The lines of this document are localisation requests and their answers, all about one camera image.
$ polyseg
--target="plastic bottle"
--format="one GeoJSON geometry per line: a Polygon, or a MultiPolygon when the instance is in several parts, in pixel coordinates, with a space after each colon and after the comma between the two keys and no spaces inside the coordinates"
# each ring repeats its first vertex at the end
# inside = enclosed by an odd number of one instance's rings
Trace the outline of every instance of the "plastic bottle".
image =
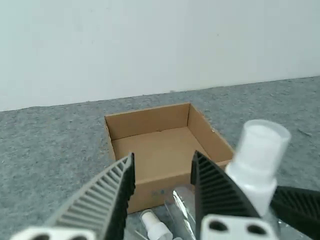
{"type": "Polygon", "coordinates": [[[143,211],[140,218],[150,240],[173,239],[173,234],[170,232],[167,226],[157,218],[151,209],[143,211]]]}
{"type": "Polygon", "coordinates": [[[257,119],[243,126],[240,141],[225,172],[240,187],[260,216],[269,209],[277,187],[276,171],[291,139],[282,125],[257,119]]]}
{"type": "Polygon", "coordinates": [[[177,186],[168,191],[164,205],[174,222],[174,233],[183,240],[196,240],[196,207],[192,185],[177,186]]]}

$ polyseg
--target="white wall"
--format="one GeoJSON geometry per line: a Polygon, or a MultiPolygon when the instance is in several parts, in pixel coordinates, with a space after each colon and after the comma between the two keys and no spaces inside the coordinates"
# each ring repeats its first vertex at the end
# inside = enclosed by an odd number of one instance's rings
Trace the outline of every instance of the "white wall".
{"type": "Polygon", "coordinates": [[[320,75],[318,0],[0,1],[0,111],[320,75]]]}

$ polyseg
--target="ribbed gripper pad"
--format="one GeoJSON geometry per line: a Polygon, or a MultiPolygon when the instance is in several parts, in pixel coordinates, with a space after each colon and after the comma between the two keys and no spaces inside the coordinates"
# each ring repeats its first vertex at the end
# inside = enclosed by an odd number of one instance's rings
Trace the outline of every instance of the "ribbed gripper pad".
{"type": "Polygon", "coordinates": [[[281,220],[311,239],[320,240],[320,192],[278,186],[271,207],[281,220]]]}
{"type": "Polygon", "coordinates": [[[195,151],[192,160],[191,184],[195,185],[197,239],[200,239],[202,219],[208,214],[259,218],[255,208],[232,179],[198,151],[195,151]]]}
{"type": "Polygon", "coordinates": [[[134,154],[116,161],[78,190],[47,226],[90,229],[97,240],[124,237],[127,208],[135,191],[134,154]]]}

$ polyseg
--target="gray carpet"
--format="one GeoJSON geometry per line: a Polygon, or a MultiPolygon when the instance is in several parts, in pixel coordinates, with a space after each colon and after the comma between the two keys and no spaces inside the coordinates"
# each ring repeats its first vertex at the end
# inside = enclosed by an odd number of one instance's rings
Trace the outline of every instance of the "gray carpet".
{"type": "MultiPolygon", "coordinates": [[[[43,224],[110,164],[105,114],[183,102],[201,110],[232,146],[247,120],[283,124],[292,141],[278,171],[279,184],[320,191],[320,77],[30,107],[0,112],[0,239],[43,224]]],[[[163,207],[155,211],[169,222],[163,207]]],[[[137,214],[128,222],[142,227],[137,214]]]]}

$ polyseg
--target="white plastic cap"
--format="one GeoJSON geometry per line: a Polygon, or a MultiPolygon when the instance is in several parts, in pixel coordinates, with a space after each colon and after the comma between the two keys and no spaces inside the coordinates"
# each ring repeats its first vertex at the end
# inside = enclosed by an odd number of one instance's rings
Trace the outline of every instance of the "white plastic cap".
{"type": "Polygon", "coordinates": [[[282,125],[263,119],[247,121],[236,153],[225,171],[263,216],[277,187],[275,174],[291,139],[282,125]]]}
{"type": "Polygon", "coordinates": [[[143,211],[140,218],[150,240],[173,239],[173,234],[170,232],[167,226],[157,218],[151,209],[143,211]]]}

